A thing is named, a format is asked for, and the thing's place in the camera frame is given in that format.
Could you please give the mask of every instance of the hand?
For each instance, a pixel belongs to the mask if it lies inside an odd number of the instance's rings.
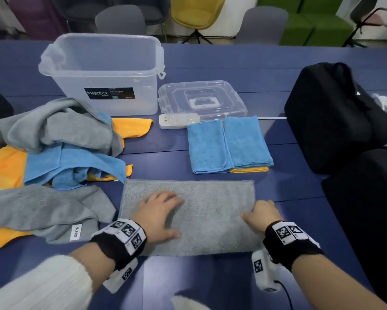
[[[181,234],[178,231],[165,229],[165,221],[169,213],[183,202],[175,192],[156,192],[139,203],[131,219],[143,228],[148,243],[179,238]]]
[[[254,229],[264,233],[271,223],[284,220],[272,200],[258,200],[252,212],[241,213],[241,218]]]

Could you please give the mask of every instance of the yellow chair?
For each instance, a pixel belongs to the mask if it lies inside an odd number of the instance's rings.
[[[217,20],[225,0],[170,0],[170,14],[175,22],[195,31],[182,43],[187,42],[193,36],[212,44],[199,30],[207,29]]]

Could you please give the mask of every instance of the black wristband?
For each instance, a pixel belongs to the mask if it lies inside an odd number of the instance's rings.
[[[278,224],[279,222],[282,221],[276,221],[267,227],[263,240],[274,263],[281,263],[291,271],[291,266],[300,255],[324,255],[313,243],[314,240],[312,241],[295,223]]]
[[[125,244],[112,234],[101,233],[94,235],[89,243],[96,243],[106,257],[114,260],[115,270],[121,270],[142,253],[146,239],[132,255],[127,252]]]

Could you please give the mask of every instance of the pile of towels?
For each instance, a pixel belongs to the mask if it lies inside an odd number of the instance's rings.
[[[274,165],[257,116],[189,125],[188,141],[194,174],[267,172]]]
[[[132,165],[116,158],[123,139],[145,135],[151,124],[150,119],[112,119],[74,98],[0,119],[0,247],[30,233],[66,243],[77,224],[81,236],[74,240],[88,240],[98,222],[111,222],[113,204],[86,183],[124,183]]]

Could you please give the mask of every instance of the green chair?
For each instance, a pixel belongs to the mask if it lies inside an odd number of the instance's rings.
[[[314,26],[305,46],[343,46],[353,27],[336,16],[342,1],[302,0],[299,13]]]
[[[309,37],[313,26],[297,14],[301,0],[258,0],[257,6],[275,6],[287,10],[288,21],[280,45],[302,46]]]

